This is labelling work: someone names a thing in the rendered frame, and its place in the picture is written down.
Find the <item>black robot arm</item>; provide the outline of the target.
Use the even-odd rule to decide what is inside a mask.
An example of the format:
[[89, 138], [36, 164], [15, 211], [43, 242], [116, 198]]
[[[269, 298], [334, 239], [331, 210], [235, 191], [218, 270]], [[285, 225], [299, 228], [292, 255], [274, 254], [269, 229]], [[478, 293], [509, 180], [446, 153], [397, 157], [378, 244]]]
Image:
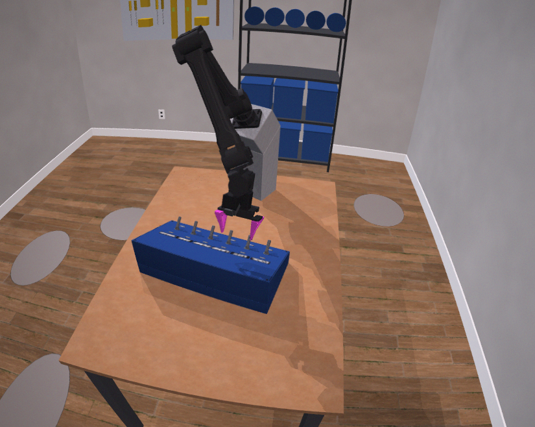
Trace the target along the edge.
[[[177, 62], [180, 65], [187, 63], [191, 68], [213, 124], [229, 178], [229, 191], [222, 197], [222, 208], [224, 214], [236, 216], [239, 209], [251, 209], [253, 192], [247, 191], [253, 189], [255, 173], [244, 169], [253, 164], [253, 155], [235, 129], [258, 128], [262, 111], [252, 109], [246, 92], [242, 88], [237, 90], [229, 82], [211, 52], [211, 42], [201, 25], [179, 35], [172, 49]], [[235, 147], [228, 149], [232, 145]]]

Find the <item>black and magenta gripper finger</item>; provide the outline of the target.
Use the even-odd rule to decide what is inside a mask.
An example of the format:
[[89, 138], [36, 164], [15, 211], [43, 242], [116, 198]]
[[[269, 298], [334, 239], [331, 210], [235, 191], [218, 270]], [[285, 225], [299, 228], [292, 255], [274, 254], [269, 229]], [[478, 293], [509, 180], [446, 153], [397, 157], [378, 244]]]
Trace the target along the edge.
[[[250, 229], [250, 241], [253, 239], [254, 237], [254, 234], [258, 228], [258, 226], [261, 224], [262, 220], [264, 219], [264, 217], [260, 220], [260, 222], [258, 221], [252, 221], [251, 222], [251, 229]], [[256, 227], [257, 225], [257, 227]], [[256, 229], [255, 229], [256, 228]]]
[[215, 210], [215, 215], [216, 215], [217, 221], [219, 222], [220, 231], [221, 233], [223, 233], [225, 224], [226, 224], [227, 215], [225, 215], [225, 213], [221, 210]]

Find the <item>blue switch panel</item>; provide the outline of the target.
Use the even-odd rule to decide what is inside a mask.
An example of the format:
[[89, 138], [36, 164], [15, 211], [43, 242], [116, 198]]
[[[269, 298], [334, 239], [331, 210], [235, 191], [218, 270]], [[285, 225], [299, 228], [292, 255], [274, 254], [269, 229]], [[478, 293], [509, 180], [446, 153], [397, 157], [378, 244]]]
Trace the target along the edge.
[[[169, 221], [132, 241], [139, 272], [261, 313], [268, 313], [290, 251]], [[180, 226], [179, 226], [180, 225]], [[192, 231], [192, 232], [191, 232]]]

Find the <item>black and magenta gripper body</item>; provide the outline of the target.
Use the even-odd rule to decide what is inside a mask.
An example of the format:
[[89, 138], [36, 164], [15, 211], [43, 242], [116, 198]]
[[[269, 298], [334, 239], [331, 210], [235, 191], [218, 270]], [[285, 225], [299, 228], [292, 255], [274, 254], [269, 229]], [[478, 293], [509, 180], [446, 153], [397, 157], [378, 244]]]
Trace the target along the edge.
[[[219, 206], [217, 209], [223, 211], [222, 206]], [[239, 209], [237, 214], [236, 214], [236, 216], [258, 222], [263, 218], [263, 216], [260, 216], [260, 215], [256, 215], [254, 217], [255, 212], [258, 212], [258, 211], [259, 211], [259, 207], [258, 206], [251, 205], [251, 209], [249, 209], [247, 211]]]

